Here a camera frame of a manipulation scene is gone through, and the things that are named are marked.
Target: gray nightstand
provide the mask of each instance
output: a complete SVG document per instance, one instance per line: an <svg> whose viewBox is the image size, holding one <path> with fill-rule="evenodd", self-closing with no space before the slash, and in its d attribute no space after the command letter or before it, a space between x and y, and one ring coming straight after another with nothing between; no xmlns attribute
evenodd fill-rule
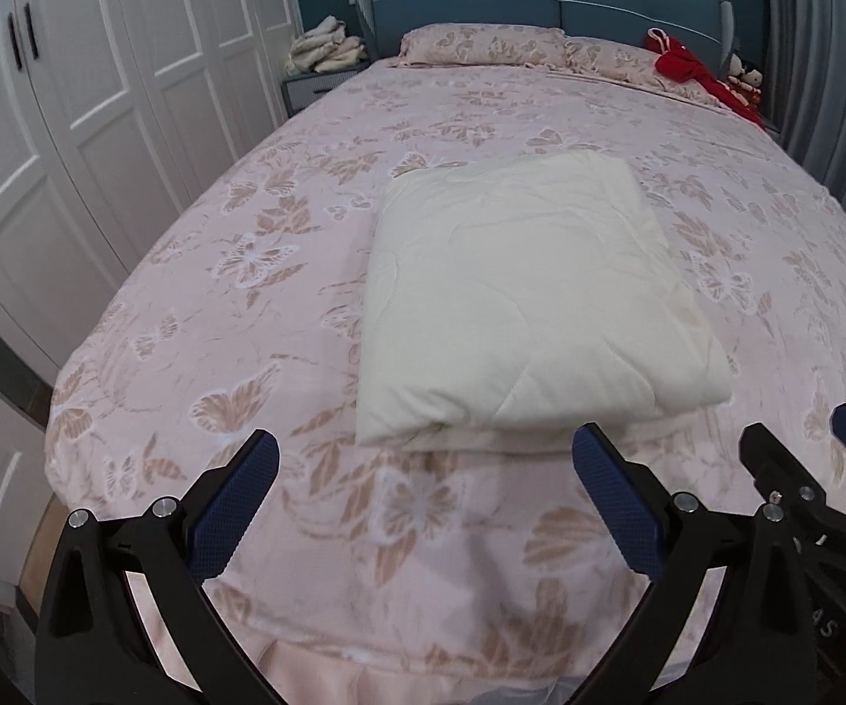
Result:
<svg viewBox="0 0 846 705"><path fill-rule="evenodd" d="M348 68L337 71L326 71L323 74L299 74L295 77L283 79L283 103L290 116L297 115L302 109L310 106L335 87L364 71L370 63L363 61Z"/></svg>

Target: red item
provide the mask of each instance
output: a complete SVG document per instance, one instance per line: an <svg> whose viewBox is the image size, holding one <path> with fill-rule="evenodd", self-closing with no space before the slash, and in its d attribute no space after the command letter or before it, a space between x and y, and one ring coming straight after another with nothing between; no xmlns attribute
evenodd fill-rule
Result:
<svg viewBox="0 0 846 705"><path fill-rule="evenodd" d="M721 101L730 110L734 110L747 121L763 126L763 120L758 112L746 105L744 98L737 98L735 93L711 74L708 68L700 63L680 40L668 36L661 29L649 29L645 37L645 47L652 52L661 53L655 61L655 70L675 82L687 82L695 79L714 98Z"/></svg>

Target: metal bolt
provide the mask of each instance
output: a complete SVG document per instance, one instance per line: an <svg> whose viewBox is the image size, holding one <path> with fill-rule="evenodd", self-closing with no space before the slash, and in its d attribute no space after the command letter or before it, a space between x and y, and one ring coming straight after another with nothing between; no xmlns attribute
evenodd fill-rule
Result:
<svg viewBox="0 0 846 705"><path fill-rule="evenodd" d="M68 525L71 527L80 527L88 519L90 519L90 512L87 511L86 508L75 508L74 511L69 514Z"/></svg>
<svg viewBox="0 0 846 705"><path fill-rule="evenodd" d="M179 504L174 498L160 498L152 504L152 513L156 517L168 517Z"/></svg>
<svg viewBox="0 0 846 705"><path fill-rule="evenodd" d="M763 506L763 517L769 520L769 522L782 522L784 516L785 513L782 511L781 506L776 506L774 503L767 503Z"/></svg>
<svg viewBox="0 0 846 705"><path fill-rule="evenodd" d="M697 501L697 498L692 496L689 492L679 492L676 496L674 496L674 505L681 511L686 511L688 514L691 514L694 511L697 511L697 508L700 506L700 502Z"/></svg>

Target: pink floral bedspread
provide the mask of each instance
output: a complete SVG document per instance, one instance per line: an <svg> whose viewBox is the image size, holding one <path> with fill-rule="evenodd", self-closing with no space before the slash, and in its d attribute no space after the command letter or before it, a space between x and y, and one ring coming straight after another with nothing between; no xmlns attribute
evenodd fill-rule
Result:
<svg viewBox="0 0 846 705"><path fill-rule="evenodd" d="M106 518L183 494L254 428L276 435L274 489L205 588L294 705L453 702L588 672L643 590L566 453L353 445L362 284L387 182L570 148L631 162L735 376L726 405L627 442L626 456L672 491L749 513L761 502L737 441L763 421L846 511L846 453L828 430L846 401L846 216L826 190L720 110L541 69L378 63L163 236L63 369L47 437L59 496Z"/></svg>

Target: wardrobe door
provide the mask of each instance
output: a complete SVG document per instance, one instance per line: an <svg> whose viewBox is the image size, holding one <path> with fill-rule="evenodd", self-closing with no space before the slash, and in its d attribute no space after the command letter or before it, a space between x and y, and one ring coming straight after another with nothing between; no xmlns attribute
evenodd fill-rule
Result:
<svg viewBox="0 0 846 705"><path fill-rule="evenodd" d="M149 101L194 200L243 145L226 83L201 41L197 0L121 0Z"/></svg>
<svg viewBox="0 0 846 705"><path fill-rule="evenodd" d="M271 74L271 99L283 120L286 114L280 82L284 76L283 63L299 29L295 2L296 0L253 0L260 40Z"/></svg>
<svg viewBox="0 0 846 705"><path fill-rule="evenodd" d="M14 0L0 0L0 320L5 311L60 367L127 273L53 147L28 79L34 59L19 15ZM8 327L0 333L16 340ZM39 373L51 370L34 353L26 359Z"/></svg>
<svg viewBox="0 0 846 705"><path fill-rule="evenodd" d="M223 70L241 128L240 153L246 153L280 123L252 1L196 0L194 5L206 49Z"/></svg>
<svg viewBox="0 0 846 705"><path fill-rule="evenodd" d="M36 99L70 178L133 270L191 200L126 34L119 0L15 0Z"/></svg>

